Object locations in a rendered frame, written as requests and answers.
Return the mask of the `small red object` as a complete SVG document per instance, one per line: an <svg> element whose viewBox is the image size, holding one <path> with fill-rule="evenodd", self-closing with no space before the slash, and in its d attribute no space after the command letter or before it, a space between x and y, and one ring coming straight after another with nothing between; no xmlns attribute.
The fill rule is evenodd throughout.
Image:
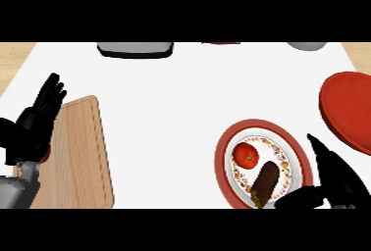
<svg viewBox="0 0 371 251"><path fill-rule="evenodd" d="M46 154L45 154L43 158L40 159L40 163L42 163L42 164L48 161L49 155L51 155L51 145L49 145L49 147L48 147Z"/></svg>

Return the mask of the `wooden cutting board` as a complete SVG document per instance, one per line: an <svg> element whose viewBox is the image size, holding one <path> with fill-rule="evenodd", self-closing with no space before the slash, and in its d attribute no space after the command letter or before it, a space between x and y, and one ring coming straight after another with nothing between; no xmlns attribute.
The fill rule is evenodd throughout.
<svg viewBox="0 0 371 251"><path fill-rule="evenodd" d="M37 175L40 189L33 209L113 207L111 171L98 98L91 95L63 105L48 160L24 163L14 174Z"/></svg>

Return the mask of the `grey round object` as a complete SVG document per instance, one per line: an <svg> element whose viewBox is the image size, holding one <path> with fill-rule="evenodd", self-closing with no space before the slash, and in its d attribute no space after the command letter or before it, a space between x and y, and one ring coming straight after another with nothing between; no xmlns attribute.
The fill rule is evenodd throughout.
<svg viewBox="0 0 371 251"><path fill-rule="evenodd" d="M289 45L301 51L318 51L327 43L326 42L290 42Z"/></svg>

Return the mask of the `red bowl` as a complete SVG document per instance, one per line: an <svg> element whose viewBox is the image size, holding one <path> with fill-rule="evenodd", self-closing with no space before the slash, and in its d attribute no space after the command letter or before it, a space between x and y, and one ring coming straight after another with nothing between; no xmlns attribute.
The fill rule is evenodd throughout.
<svg viewBox="0 0 371 251"><path fill-rule="evenodd" d="M327 78L320 111L339 140L371 156L371 75L342 72Z"/></svg>

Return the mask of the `red tomato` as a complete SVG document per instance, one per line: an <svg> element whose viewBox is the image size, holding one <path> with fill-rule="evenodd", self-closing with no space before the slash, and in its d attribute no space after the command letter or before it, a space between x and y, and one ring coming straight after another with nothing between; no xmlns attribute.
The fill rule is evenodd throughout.
<svg viewBox="0 0 371 251"><path fill-rule="evenodd" d="M237 165L247 170L256 167L259 163L259 159L261 159L261 155L259 155L259 151L256 147L246 142L241 142L236 146L233 157L234 157L234 161Z"/></svg>

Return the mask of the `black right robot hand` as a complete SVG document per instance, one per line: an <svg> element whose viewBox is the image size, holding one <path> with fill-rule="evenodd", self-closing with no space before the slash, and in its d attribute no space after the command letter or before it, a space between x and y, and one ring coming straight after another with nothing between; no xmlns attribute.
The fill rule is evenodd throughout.
<svg viewBox="0 0 371 251"><path fill-rule="evenodd" d="M283 196L277 209L315 209L329 200L333 208L371 209L371 193L351 165L323 141L308 134L317 155L321 185L306 185Z"/></svg>

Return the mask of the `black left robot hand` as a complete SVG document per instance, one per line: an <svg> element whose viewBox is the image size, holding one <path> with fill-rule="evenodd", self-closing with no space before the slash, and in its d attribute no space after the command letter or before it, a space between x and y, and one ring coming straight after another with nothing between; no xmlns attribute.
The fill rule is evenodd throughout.
<svg viewBox="0 0 371 251"><path fill-rule="evenodd" d="M52 73L29 107L15 122L0 118L0 147L6 149L8 166L21 162L39 162L46 156L54 123L67 95L60 75Z"/></svg>

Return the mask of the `red-rimmed floral plate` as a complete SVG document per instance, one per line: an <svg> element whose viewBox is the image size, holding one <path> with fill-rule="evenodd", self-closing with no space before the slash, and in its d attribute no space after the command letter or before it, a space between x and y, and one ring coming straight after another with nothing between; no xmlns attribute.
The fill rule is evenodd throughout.
<svg viewBox="0 0 371 251"><path fill-rule="evenodd" d="M256 165L250 169L240 167L234 160L234 150L243 142L258 150ZM264 206L273 209L275 201L284 195L302 186L314 184L308 156L295 137L277 124L264 120L237 122L224 132L215 151L218 183L234 208L258 208L249 190L268 161L280 167L278 183Z"/></svg>

